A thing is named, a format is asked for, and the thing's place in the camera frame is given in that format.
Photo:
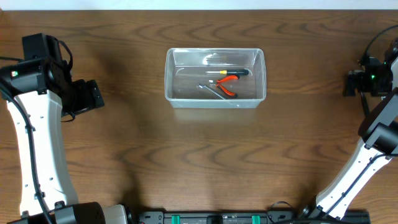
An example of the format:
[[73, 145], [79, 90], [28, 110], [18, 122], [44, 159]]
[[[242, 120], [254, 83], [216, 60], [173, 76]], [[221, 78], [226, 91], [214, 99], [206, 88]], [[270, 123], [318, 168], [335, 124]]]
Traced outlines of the silver offset wrench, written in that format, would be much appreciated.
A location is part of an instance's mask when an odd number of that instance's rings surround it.
[[212, 95], [216, 96], [217, 98], [221, 99], [221, 100], [225, 100], [226, 97], [224, 97], [223, 95], [221, 95], [220, 93], [218, 93], [216, 90], [212, 89], [211, 87], [209, 87], [208, 85], [204, 85], [201, 83], [197, 83], [197, 87], [203, 91], [206, 91], [208, 93], [211, 93]]

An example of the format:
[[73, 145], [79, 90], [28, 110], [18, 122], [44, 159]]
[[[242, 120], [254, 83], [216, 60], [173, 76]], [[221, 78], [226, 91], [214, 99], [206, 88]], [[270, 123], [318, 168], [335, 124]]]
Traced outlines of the clear plastic container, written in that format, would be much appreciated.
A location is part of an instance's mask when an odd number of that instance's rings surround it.
[[[226, 75], [207, 71], [247, 69], [249, 75], [223, 84], [238, 94], [230, 98], [209, 80]], [[221, 100], [197, 87], [208, 85], [226, 97]], [[252, 109], [266, 99], [266, 62], [259, 48], [171, 48], [165, 61], [165, 98], [173, 108]]]

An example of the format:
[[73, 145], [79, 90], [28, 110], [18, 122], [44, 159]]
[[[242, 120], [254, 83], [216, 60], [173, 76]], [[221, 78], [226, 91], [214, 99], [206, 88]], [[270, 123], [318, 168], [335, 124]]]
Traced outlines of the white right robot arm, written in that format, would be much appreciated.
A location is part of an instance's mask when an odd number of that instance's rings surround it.
[[397, 157], [397, 41], [393, 40], [384, 61], [367, 52], [359, 60], [362, 69], [345, 78], [344, 96], [359, 93], [364, 120], [360, 139], [349, 161], [332, 183], [303, 209], [301, 217], [342, 220], [348, 205], [382, 167]]

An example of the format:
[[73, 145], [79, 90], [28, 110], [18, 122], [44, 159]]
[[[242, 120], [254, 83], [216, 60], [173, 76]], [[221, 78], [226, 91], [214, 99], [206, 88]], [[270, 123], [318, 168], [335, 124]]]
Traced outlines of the black yellow screwdriver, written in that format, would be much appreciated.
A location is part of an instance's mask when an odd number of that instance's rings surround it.
[[235, 70], [220, 70], [220, 71], [207, 71], [206, 73], [209, 74], [220, 74], [220, 75], [237, 75], [237, 76], [241, 76], [241, 75], [249, 75], [249, 70], [247, 69], [235, 69]]

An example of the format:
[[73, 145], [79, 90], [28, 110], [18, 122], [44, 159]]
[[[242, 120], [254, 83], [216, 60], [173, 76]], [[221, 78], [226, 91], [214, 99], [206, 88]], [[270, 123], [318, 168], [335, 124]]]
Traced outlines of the red handled pliers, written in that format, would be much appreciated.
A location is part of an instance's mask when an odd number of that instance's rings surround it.
[[209, 83], [211, 84], [211, 86], [215, 86], [217, 88], [219, 88], [225, 95], [227, 95], [230, 98], [237, 98], [238, 94], [230, 91], [229, 89], [227, 89], [225, 86], [223, 86], [224, 83], [229, 82], [229, 81], [236, 81], [239, 80], [239, 76], [237, 75], [228, 75], [222, 79], [219, 80], [209, 80]]

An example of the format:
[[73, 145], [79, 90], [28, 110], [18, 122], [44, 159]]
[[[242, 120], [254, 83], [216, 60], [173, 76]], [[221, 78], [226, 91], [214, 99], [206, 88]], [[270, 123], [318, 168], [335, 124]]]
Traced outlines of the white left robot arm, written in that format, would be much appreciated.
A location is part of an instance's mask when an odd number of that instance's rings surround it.
[[72, 81], [72, 60], [26, 55], [1, 69], [1, 93], [17, 135], [22, 172], [18, 223], [130, 223], [124, 205], [80, 203], [68, 173], [62, 117], [104, 105], [96, 82]]

